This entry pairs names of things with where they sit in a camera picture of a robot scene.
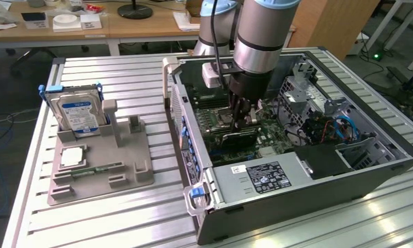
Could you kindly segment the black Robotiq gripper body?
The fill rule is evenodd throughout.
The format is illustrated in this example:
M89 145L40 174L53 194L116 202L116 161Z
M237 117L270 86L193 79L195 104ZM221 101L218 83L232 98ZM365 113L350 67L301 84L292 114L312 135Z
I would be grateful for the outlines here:
M229 90L241 98L256 101L262 98L270 82L270 72L249 73L238 72L232 74Z

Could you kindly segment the Nvidia graphics card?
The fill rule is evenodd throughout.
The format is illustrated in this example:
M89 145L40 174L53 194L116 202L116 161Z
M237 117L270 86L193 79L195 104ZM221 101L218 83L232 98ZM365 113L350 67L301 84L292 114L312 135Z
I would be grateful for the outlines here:
M256 143L257 135L256 128L246 128L238 132L228 133L221 137L220 148L234 149L252 146Z

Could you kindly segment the CPU socket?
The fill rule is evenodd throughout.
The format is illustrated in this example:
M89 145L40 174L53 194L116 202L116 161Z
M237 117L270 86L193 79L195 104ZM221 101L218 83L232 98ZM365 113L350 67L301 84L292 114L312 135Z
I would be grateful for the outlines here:
M222 107L216 111L217 122L221 126L229 126L233 120L232 110Z

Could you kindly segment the dark labelled RAM stick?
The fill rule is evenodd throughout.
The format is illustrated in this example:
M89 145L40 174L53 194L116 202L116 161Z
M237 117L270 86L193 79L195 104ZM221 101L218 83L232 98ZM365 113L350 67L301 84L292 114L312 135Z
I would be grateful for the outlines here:
M210 129L207 129L204 135L205 136L220 136L222 137L226 134L232 133L244 133L244 132L256 132L257 129L261 127L261 125L249 125L246 127L242 127L238 130L232 131L230 126L220 126L220 127L212 127Z

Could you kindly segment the green motherboard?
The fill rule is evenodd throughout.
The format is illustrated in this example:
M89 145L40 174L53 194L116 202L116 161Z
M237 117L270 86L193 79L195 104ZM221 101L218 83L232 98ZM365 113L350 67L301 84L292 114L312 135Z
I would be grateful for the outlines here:
M221 126L217 122L216 111L228 107L226 93L221 88L209 89L200 86L188 86L187 91L213 166L222 166L293 151L294 144L274 113L277 100L273 98L262 99L264 113L261 122L256 124L261 125L257 129L256 143L245 148L221 149L221 137L205 136L204 133L207 129Z

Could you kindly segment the metal disk bay cage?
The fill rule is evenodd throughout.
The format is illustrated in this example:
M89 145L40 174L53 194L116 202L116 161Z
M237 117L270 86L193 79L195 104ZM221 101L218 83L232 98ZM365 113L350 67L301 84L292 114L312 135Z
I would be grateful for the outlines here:
M301 126L314 112L336 117L349 105L344 96L332 98L320 83L326 78L317 78L318 68L309 58L300 56L292 67L292 75L286 76L278 92L278 114L281 123Z

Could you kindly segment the black power connector bundle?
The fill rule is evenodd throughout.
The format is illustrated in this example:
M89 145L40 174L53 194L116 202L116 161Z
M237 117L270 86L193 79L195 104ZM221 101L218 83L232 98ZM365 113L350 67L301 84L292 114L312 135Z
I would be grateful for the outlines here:
M326 120L322 117L308 118L301 126L301 130L312 145L321 142L322 131L325 128Z

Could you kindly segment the grey power supply unit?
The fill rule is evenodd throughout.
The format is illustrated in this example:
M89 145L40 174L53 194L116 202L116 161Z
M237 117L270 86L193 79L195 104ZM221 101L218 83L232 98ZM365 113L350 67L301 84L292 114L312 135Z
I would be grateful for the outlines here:
M313 182L293 152L213 168L226 204L296 190Z

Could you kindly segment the white paper stack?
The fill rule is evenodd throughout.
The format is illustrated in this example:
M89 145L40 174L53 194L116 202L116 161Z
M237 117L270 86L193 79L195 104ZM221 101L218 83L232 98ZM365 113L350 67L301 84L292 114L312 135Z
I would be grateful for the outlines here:
M183 32L200 31L200 24L191 23L185 13L173 12L173 19Z

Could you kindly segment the brown cardboard box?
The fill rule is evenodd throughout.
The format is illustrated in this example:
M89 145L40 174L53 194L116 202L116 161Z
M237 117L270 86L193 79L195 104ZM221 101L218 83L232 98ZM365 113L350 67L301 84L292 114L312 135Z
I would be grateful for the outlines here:
M185 15L191 24L200 24L200 11L203 0L187 0L185 1Z

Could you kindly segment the wooden cabinet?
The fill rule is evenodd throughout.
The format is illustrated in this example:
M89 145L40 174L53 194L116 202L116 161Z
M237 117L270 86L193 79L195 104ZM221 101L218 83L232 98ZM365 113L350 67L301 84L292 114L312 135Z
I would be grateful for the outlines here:
M342 60L380 0L301 0L289 48L325 47Z

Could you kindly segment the wooden desk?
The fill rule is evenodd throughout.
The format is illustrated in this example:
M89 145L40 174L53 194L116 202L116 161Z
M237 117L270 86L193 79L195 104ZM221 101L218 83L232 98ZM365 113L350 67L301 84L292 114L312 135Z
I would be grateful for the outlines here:
M196 40L199 31L179 29L173 11L184 10L184 4L176 2L153 3L140 1L153 9L152 17L131 20L117 14L117 8L125 2L96 3L105 9L100 18L103 28L76 32L56 33L52 28L28 29L23 21L23 13L45 12L55 7L32 8L25 2L13 2L9 12L19 18L17 27L0 30L0 49L57 47L68 45L104 44L111 54L119 55L119 44L129 42L185 41Z

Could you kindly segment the open black PC case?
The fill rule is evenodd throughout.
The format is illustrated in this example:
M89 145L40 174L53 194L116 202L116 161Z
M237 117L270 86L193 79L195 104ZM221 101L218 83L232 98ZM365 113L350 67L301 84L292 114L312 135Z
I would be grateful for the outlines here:
M207 88L201 65L212 62L214 57L172 56L163 61L163 84L169 88L164 105L183 177L184 201L200 245L222 244L236 235L361 199L388 179L413 167L413 145L389 124L392 109L330 53L282 53L261 100L273 98L280 103L281 84L292 75L301 55L318 68L317 78L329 80L320 83L324 91L332 98L344 96L349 105L336 117L318 112L309 117L326 120L321 142L316 145L310 144L301 126L281 123L277 117L294 144L290 152L297 154L313 182L281 194L232 204L224 202L214 182L213 168L217 166L209 158L187 91L188 86ZM193 188L203 188L205 196L192 199L189 191Z

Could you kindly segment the grey parts rack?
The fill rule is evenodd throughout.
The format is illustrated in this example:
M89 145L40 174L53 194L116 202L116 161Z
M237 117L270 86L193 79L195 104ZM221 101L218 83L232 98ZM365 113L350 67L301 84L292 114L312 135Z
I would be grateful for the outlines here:
M145 123L133 115L117 122L116 100L104 100L103 112L109 123L100 126L100 134L76 138L72 131L59 131L52 161L48 205L69 203L155 183L149 140ZM79 165L60 165L63 151L80 147L84 151ZM109 172L73 178L71 172L88 167L108 167Z

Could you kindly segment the black round lamp base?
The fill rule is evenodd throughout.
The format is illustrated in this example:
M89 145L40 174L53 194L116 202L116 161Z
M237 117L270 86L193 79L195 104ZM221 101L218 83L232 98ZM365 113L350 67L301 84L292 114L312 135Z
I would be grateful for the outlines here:
M132 20L147 19L153 15L153 10L151 7L137 4L136 0L131 0L132 3L123 5L117 8L117 14Z

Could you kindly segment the hard disk in blue caddy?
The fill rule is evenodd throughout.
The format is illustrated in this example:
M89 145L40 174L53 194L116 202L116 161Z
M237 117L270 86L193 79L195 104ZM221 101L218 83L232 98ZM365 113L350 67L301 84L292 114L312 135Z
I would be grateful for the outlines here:
M40 85L39 95L47 102L61 131L72 131L76 138L100 134L100 126L108 124L103 112L103 86Z

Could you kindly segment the green RAM stick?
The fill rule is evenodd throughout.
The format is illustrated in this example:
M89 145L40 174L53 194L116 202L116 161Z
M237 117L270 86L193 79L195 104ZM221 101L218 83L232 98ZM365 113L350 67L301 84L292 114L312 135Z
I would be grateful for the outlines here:
M97 174L103 174L108 172L109 172L108 167L100 166L100 167L88 167L88 168L73 170L71 172L71 175L73 178L80 178L85 176L95 176Z

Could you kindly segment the silver CPU chip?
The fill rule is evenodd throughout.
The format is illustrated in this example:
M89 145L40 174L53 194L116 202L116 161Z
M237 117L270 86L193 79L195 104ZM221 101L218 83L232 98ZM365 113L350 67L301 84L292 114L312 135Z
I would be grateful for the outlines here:
M84 151L80 147L68 148L63 151L60 165L69 167L79 165L83 161Z

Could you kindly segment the plain white labelled box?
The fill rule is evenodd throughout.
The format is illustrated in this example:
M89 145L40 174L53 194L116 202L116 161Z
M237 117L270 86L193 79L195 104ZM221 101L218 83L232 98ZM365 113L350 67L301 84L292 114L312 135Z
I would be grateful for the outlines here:
M80 16L80 25L83 30L101 29L101 20L99 14L83 14Z

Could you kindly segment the black office chair base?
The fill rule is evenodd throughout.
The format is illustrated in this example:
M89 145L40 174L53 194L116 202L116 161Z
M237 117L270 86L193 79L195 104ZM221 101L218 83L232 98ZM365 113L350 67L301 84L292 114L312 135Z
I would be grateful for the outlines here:
M52 58L52 64L64 64L67 59L64 57L59 57L52 50L48 47L35 47L31 48L24 55L15 61L15 63L9 67L9 74L13 78L21 78L24 75L31 75L36 72L40 72L40 70L47 66L37 66L37 67L28 67L24 68L21 65L37 54L44 53Z

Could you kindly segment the white box with dark top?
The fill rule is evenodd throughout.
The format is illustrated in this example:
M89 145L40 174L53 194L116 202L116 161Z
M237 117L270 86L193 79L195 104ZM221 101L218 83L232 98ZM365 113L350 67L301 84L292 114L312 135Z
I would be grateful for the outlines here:
M27 29L49 28L49 20L44 12L21 13Z

